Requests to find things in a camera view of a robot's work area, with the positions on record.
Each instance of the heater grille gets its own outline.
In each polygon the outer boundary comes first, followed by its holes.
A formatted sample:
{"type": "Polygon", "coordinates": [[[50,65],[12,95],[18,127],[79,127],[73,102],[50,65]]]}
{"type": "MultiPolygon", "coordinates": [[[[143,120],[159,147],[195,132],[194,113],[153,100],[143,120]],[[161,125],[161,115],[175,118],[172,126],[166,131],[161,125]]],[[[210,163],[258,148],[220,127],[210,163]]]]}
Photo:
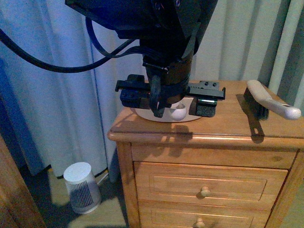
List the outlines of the heater grille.
{"type": "Polygon", "coordinates": [[[85,208],[93,203],[92,195],[86,181],[79,184],[67,184],[70,192],[71,205],[85,208]]]}

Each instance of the small heater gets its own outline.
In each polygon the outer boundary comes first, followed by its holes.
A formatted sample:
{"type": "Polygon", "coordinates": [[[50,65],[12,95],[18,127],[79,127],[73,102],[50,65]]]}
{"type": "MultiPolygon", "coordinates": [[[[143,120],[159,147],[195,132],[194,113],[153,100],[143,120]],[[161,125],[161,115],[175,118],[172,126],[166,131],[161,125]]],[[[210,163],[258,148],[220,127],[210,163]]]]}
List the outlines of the small heater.
{"type": "Polygon", "coordinates": [[[98,207],[101,194],[90,164],[72,164],[64,171],[63,177],[75,213],[87,214],[98,207]]]}

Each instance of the wooden nightstand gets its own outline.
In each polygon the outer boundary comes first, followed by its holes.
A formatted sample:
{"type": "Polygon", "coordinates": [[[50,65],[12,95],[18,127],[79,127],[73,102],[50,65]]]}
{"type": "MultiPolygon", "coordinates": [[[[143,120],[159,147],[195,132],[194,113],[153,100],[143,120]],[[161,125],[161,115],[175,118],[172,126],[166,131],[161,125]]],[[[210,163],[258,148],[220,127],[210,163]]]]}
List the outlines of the wooden nightstand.
{"type": "Polygon", "coordinates": [[[117,143],[130,227],[280,226],[304,178],[304,118],[270,112],[259,122],[245,82],[220,86],[226,100],[212,118],[157,123],[130,108],[117,117],[108,137],[117,143]]]}

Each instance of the brush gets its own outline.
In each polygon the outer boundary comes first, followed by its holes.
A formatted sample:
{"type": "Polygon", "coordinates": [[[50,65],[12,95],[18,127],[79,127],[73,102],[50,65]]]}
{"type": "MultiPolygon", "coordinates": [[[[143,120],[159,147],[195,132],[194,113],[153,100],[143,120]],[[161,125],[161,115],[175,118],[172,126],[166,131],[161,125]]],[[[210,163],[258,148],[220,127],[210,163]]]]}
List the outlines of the brush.
{"type": "Polygon", "coordinates": [[[258,120],[266,120],[269,110],[287,120],[297,120],[301,116],[300,109],[275,101],[264,86],[256,80],[247,81],[244,98],[250,104],[250,109],[258,120]]]}

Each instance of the drawer knob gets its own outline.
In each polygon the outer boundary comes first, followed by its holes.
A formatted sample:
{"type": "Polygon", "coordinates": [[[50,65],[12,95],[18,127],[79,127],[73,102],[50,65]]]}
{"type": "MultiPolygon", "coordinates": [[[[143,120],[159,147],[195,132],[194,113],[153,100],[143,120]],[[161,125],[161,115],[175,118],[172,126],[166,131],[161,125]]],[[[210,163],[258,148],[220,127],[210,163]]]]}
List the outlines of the drawer knob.
{"type": "Polygon", "coordinates": [[[194,228],[204,228],[206,226],[205,226],[205,223],[203,222],[203,220],[198,218],[198,220],[196,221],[196,223],[194,224],[193,227],[194,228]]]}
{"type": "Polygon", "coordinates": [[[211,194],[211,192],[208,187],[202,187],[200,190],[200,194],[202,197],[208,197],[211,194]]]}

